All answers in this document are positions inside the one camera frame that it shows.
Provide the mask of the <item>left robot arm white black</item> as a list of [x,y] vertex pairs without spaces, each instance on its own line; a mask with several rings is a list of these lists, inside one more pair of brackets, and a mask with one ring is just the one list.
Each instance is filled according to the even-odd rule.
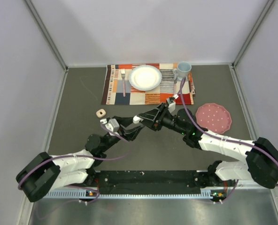
[[138,116],[101,119],[101,128],[107,132],[104,136],[90,135],[85,148],[79,152],[59,156],[39,153],[17,175],[18,189],[34,203],[57,188],[72,184],[92,185],[95,167],[108,160],[105,152],[119,141],[133,141],[144,127],[142,121]]

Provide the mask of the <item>white glossy charging case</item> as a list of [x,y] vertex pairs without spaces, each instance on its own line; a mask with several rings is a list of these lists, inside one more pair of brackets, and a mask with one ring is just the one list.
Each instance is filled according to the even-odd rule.
[[139,116],[134,116],[133,119],[132,119],[132,122],[134,124],[139,124],[143,119]]

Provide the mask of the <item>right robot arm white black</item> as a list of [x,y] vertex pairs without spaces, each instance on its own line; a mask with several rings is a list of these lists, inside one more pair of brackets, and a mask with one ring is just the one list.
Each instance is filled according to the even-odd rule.
[[247,141],[219,135],[200,127],[187,108],[172,115],[172,108],[166,103],[134,116],[133,123],[154,131],[166,127],[182,134],[183,141],[191,148],[233,158],[234,162],[218,162],[208,173],[212,185],[220,185],[225,180],[253,180],[269,189],[278,186],[278,151],[265,138]]

